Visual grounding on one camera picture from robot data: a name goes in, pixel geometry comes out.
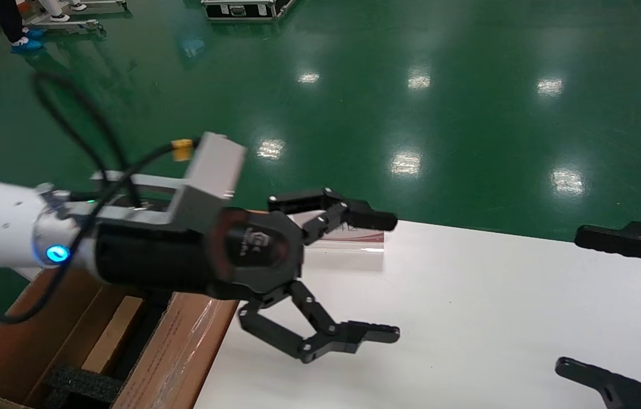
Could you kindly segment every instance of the person's leg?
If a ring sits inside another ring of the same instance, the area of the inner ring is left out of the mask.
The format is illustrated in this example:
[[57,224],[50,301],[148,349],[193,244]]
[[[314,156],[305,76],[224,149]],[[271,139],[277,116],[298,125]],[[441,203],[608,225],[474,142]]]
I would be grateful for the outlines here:
[[70,3],[70,9],[73,11],[84,11],[88,8],[87,5],[81,3],[81,0],[68,0],[68,3]]
[[0,0],[0,27],[11,43],[23,37],[22,16],[14,0]]
[[51,21],[68,21],[69,17],[63,14],[63,9],[60,8],[60,4],[57,0],[38,0],[41,6],[48,10],[50,13]]

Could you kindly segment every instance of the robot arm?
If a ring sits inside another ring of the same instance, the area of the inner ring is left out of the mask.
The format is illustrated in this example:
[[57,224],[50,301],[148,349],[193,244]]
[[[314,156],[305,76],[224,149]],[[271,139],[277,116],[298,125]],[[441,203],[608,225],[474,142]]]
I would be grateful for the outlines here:
[[[71,261],[109,284],[248,301],[238,312],[242,328],[304,363],[332,351],[355,353],[363,341],[396,342],[396,327],[336,323],[298,280],[305,245],[342,223],[390,231],[396,216],[331,189],[269,197],[268,213],[226,207],[244,156],[245,148],[206,133],[185,178],[134,174],[140,192],[172,194],[168,205],[108,204],[76,254],[69,254],[69,244],[97,211],[94,203],[70,202],[68,194],[50,186],[38,186],[36,193],[0,184],[0,216],[19,214],[0,230],[0,245],[10,248],[0,251],[0,266],[49,268]],[[117,180],[123,174],[108,177]],[[303,226],[287,217],[309,210],[326,212]],[[259,315],[287,297],[315,328],[315,336],[303,339]]]
[[[641,222],[628,223],[620,230],[581,226],[575,244],[580,248],[641,258]],[[559,358],[555,373],[595,389],[607,409],[641,409],[641,382],[635,379],[568,357]]]

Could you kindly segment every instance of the metal stand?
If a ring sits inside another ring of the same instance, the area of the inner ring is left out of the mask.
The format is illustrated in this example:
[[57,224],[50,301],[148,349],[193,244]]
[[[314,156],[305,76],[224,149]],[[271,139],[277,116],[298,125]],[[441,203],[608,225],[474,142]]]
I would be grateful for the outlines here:
[[[76,14],[71,15],[69,12],[70,4],[56,0],[64,14],[70,15],[71,20],[64,22],[51,21],[50,13],[38,2],[38,0],[27,0],[32,7],[35,15],[25,20],[25,26],[28,28],[38,28],[43,30],[68,30],[74,32],[98,31],[99,34],[105,35],[106,31],[103,25],[96,19],[73,20]],[[121,7],[121,12],[128,11],[126,0],[100,0],[95,2],[82,2],[88,8],[81,11],[82,14],[99,14],[103,12],[115,12],[116,7]]]

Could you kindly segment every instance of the black pants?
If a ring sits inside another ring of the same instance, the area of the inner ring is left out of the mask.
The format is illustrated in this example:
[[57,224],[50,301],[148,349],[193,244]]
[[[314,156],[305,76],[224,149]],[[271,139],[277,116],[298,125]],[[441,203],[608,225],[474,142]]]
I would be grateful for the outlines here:
[[11,43],[24,36],[22,32],[22,16],[17,10],[15,0],[0,0],[0,27]]

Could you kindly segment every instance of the open cardboard box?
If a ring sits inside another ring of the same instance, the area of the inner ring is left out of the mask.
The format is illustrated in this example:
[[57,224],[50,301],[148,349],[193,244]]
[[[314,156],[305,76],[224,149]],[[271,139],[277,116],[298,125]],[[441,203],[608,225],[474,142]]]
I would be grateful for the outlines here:
[[[55,271],[30,283],[9,314],[27,310]],[[0,324],[0,409],[40,409],[55,365],[81,368],[132,290],[71,271],[37,316]],[[236,301],[175,293],[112,408],[191,409],[237,309]]]

